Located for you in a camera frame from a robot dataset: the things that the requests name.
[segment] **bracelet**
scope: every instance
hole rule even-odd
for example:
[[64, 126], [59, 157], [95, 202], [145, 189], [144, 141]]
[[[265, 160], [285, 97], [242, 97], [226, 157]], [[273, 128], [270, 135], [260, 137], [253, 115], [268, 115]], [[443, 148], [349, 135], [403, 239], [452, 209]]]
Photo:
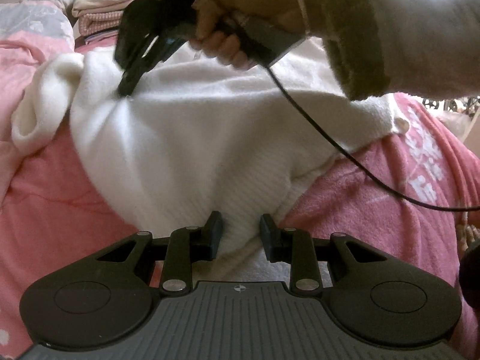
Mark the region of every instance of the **bracelet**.
[[310, 24], [309, 24], [309, 20], [308, 20], [307, 8], [305, 6], [305, 1], [304, 0], [297, 0], [297, 1], [298, 1], [298, 6], [300, 7], [301, 16], [303, 18], [303, 26], [305, 27], [305, 35], [307, 37], [310, 37], [311, 36]]

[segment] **black cable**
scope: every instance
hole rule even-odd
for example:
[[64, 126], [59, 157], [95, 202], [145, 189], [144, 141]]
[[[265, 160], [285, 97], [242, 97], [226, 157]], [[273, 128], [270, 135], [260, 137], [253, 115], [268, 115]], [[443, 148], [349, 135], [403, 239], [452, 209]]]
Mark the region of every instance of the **black cable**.
[[[231, 15], [231, 12], [224, 6], [224, 4], [220, 0], [215, 0], [218, 5], [224, 9], [226, 12], [226, 15], [229, 16], [231, 20], [235, 22], [235, 24], [238, 26], [237, 30], [242, 33], [242, 40], [249, 41], [250, 38], [248, 35], [245, 33], [243, 30], [243, 27], [239, 25], [239, 23], [236, 21], [236, 19]], [[330, 137], [323, 128], [321, 128], [315, 120], [313, 120], [310, 115], [307, 114], [307, 112], [300, 107], [297, 102], [289, 95], [289, 93], [286, 91], [286, 89], [283, 87], [281, 82], [278, 80], [276, 75], [273, 73], [272, 69], [268, 67], [265, 64], [260, 64], [263, 66], [274, 83], [277, 85], [279, 90], [282, 92], [282, 94], [285, 96], [285, 98], [289, 101], [290, 104], [293, 105], [293, 107], [300, 112], [300, 114], [317, 130], [322, 137], [324, 137], [335, 149], [337, 149], [340, 153], [342, 153], [345, 157], [347, 157], [351, 162], [353, 162], [359, 169], [361, 169], [373, 182], [375, 182], [378, 186], [383, 188], [385, 191], [388, 193], [394, 195], [395, 197], [399, 199], [404, 199], [407, 202], [410, 202], [414, 205], [427, 208], [429, 210], [435, 210], [435, 211], [443, 211], [443, 212], [468, 212], [468, 211], [480, 211], [480, 206], [472, 206], [472, 207], [442, 207], [442, 206], [435, 206], [432, 204], [424, 203], [421, 202], [420, 200], [416, 200], [414, 198], [411, 198], [395, 189], [393, 189], [391, 186], [386, 185], [383, 181], [381, 181], [377, 176], [375, 176], [371, 171], [369, 171], [366, 167], [364, 167], [354, 156], [352, 156], [348, 151], [346, 151], [343, 147], [341, 147], [332, 137]]]

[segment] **white towel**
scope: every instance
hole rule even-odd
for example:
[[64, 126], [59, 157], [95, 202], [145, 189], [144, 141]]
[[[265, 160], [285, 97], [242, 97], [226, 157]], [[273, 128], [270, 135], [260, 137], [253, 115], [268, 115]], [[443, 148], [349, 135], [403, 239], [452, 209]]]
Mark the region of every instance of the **white towel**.
[[[349, 152], [409, 127], [389, 96], [343, 98], [319, 40], [305, 42], [274, 71]], [[219, 210], [221, 258], [199, 264], [197, 277], [262, 275], [269, 266], [258, 238], [260, 216], [281, 220], [338, 153], [259, 67], [237, 72], [195, 60], [184, 46], [144, 75], [131, 99], [116, 95], [121, 75], [112, 49], [97, 49], [86, 55], [78, 87], [73, 84], [70, 128], [90, 180], [127, 222], [156, 237], [200, 226]]]
[[33, 154], [53, 139], [82, 73], [83, 55], [74, 53], [61, 54], [35, 71], [11, 117], [11, 138], [21, 154]]

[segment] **person's arm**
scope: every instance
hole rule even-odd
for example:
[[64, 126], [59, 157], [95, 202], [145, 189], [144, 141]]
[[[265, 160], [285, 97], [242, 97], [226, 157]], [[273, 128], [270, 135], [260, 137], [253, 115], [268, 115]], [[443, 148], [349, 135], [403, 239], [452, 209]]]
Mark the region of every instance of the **person's arm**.
[[305, 0], [351, 100], [480, 93], [480, 0]]

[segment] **pink blanket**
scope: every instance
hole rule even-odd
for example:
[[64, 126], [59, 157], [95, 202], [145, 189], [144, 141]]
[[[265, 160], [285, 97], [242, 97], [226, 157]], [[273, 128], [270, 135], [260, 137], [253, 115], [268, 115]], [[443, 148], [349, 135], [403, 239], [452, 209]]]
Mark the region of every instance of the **pink blanket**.
[[[375, 142], [357, 157], [381, 179], [417, 199], [479, 204], [479, 160], [415, 100], [398, 95], [397, 102], [411, 121], [409, 133]], [[480, 217], [470, 220], [475, 224]], [[453, 214], [386, 195], [353, 164], [340, 160], [298, 200], [281, 226], [304, 228], [319, 238], [334, 231], [349, 233], [455, 286], [458, 221]], [[65, 121], [49, 146], [23, 161], [4, 200], [0, 354], [14, 358], [31, 344], [18, 305], [33, 281], [135, 231], [89, 182]], [[464, 304], [451, 344], [474, 360], [480, 356], [478, 335], [477, 315]]]
[[0, 4], [0, 204], [22, 156], [11, 143], [10, 117], [46, 60], [74, 47], [73, 29], [53, 3]]

